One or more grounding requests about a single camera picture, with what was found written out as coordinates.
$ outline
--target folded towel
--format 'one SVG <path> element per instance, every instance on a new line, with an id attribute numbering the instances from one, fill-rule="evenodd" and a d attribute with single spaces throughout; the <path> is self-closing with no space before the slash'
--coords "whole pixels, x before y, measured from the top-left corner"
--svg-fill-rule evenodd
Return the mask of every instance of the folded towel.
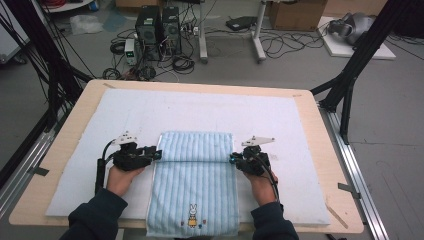
<path id="1" fill-rule="evenodd" d="M 155 163 L 147 236 L 234 236 L 238 232 L 232 135 L 166 132 Z"/>

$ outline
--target wooden table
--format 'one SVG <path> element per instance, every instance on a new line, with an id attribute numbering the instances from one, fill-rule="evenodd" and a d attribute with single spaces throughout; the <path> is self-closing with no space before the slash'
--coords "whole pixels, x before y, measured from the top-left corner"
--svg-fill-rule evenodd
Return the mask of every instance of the wooden table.
<path id="1" fill-rule="evenodd" d="M 318 174 L 331 224 L 324 227 L 295 226 L 298 232 L 361 233 L 364 229 L 351 193 L 338 189 L 346 184 L 338 158 L 312 94 L 307 90 L 93 80 L 72 110 L 40 167 L 50 170 L 45 176 L 34 175 L 9 221 L 15 225 L 67 226 L 67 217 L 45 216 L 67 161 L 94 114 L 106 89 L 143 89 L 151 91 L 200 92 L 257 96 L 290 97 L 296 102 L 310 153 Z M 119 220 L 123 228 L 145 228 L 145 220 Z M 240 231 L 253 230 L 241 223 Z"/>

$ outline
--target person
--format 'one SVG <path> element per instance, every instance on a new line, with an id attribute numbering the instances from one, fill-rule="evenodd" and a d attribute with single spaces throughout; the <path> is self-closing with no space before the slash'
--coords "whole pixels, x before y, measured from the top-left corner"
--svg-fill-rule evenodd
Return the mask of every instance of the person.
<path id="1" fill-rule="evenodd" d="M 143 171 L 144 168 L 125 172 L 116 166 L 111 167 L 106 189 L 100 189 L 88 203 L 81 204 L 69 215 L 69 229 L 60 239 L 114 240 L 118 233 L 118 219 L 128 206 L 121 197 L 127 192 L 132 180 Z M 245 176 L 259 204 L 251 212 L 256 228 L 253 239 L 298 240 L 293 224 L 283 217 L 283 206 L 276 202 L 270 180 L 246 173 Z"/>

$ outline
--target brown box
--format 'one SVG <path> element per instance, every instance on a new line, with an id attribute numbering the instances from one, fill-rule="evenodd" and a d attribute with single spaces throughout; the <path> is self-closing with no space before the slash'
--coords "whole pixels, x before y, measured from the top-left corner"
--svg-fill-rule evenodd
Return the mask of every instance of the brown box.
<path id="1" fill-rule="evenodd" d="M 161 0 L 115 0 L 119 8 L 139 8 L 143 5 L 161 6 Z"/>
<path id="2" fill-rule="evenodd" d="M 269 19 L 277 30 L 315 31 L 327 0 L 301 0 L 297 3 L 273 3 Z"/>
<path id="3" fill-rule="evenodd" d="M 343 17 L 348 12 L 377 16 L 386 2 L 387 0 L 328 0 L 324 16 Z"/>

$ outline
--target hand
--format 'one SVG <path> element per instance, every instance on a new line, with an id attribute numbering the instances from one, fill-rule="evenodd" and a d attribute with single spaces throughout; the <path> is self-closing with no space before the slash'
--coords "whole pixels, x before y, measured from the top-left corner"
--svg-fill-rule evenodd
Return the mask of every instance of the hand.
<path id="1" fill-rule="evenodd" d="M 128 191 L 130 184 L 135 176 L 142 173 L 144 168 L 139 168 L 133 171 L 125 172 L 116 166 L 109 170 L 106 189 L 122 197 Z"/>
<path id="2" fill-rule="evenodd" d="M 256 176 L 245 172 L 243 173 L 252 184 L 253 197 L 255 197 L 259 206 L 265 205 L 270 202 L 275 202 L 277 198 L 275 196 L 274 189 L 271 185 L 271 180 L 268 178 L 267 173 L 262 174 L 262 176 Z M 271 171 L 271 173 L 276 183 L 278 183 L 277 176 L 275 176 L 274 172 Z"/>

